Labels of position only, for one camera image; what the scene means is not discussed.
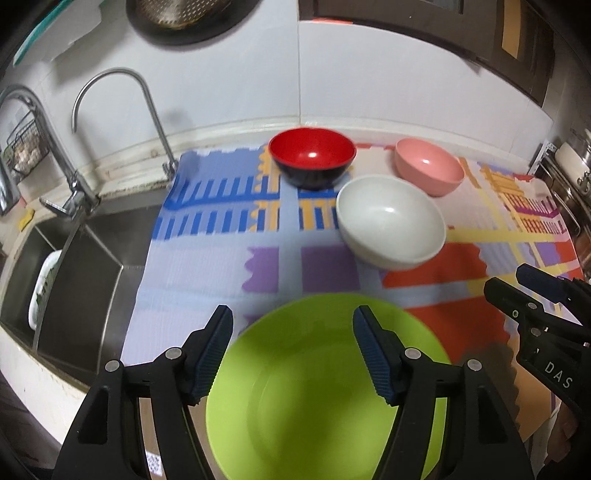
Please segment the person's right hand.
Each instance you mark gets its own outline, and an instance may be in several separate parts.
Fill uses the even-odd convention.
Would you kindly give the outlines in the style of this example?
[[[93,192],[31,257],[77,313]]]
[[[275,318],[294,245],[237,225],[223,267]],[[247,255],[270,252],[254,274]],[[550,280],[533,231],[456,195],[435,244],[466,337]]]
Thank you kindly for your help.
[[[572,444],[576,430],[575,416],[562,403],[548,440],[547,455],[539,479],[566,479],[576,471],[577,451]]]

